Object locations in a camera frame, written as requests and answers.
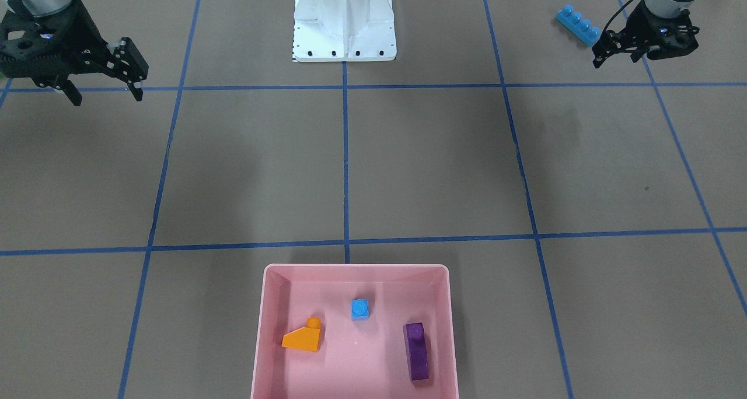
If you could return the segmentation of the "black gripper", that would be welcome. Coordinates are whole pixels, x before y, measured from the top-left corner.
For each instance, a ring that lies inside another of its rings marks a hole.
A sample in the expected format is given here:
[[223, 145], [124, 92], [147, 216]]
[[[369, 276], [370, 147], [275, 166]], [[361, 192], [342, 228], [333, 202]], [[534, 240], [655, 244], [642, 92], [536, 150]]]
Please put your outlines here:
[[627, 34], [614, 30], [605, 30], [601, 34], [592, 46], [592, 65], [599, 69], [611, 56], [626, 51], [629, 51], [632, 61], [644, 57], [652, 61], [684, 57], [699, 48], [696, 38], [699, 31], [689, 18], [688, 8], [678, 10], [674, 18], [664, 18], [641, 2], [628, 18]]
[[2, 73], [6, 77], [30, 78], [40, 88], [61, 90], [79, 107], [82, 94], [69, 77], [112, 73], [137, 102], [142, 101], [149, 64], [129, 37], [107, 49], [82, 0], [71, 0], [64, 9], [41, 17], [30, 14], [29, 0], [9, 2], [11, 10], [2, 19]]

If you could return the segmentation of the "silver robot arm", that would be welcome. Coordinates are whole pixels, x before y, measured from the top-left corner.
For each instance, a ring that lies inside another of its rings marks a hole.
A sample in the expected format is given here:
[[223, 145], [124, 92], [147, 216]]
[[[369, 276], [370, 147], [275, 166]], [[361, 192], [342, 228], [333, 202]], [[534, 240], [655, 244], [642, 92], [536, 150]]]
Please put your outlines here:
[[695, 0], [632, 0], [637, 6], [628, 13], [624, 27], [605, 25], [592, 46], [595, 69], [616, 54], [629, 54], [632, 62], [681, 58], [699, 48], [699, 27], [690, 18]]
[[99, 73], [124, 82], [138, 102], [149, 65], [123, 37], [109, 43], [82, 0], [2, 0], [2, 74], [29, 78], [38, 88], [63, 93], [74, 106], [82, 94], [72, 75]]

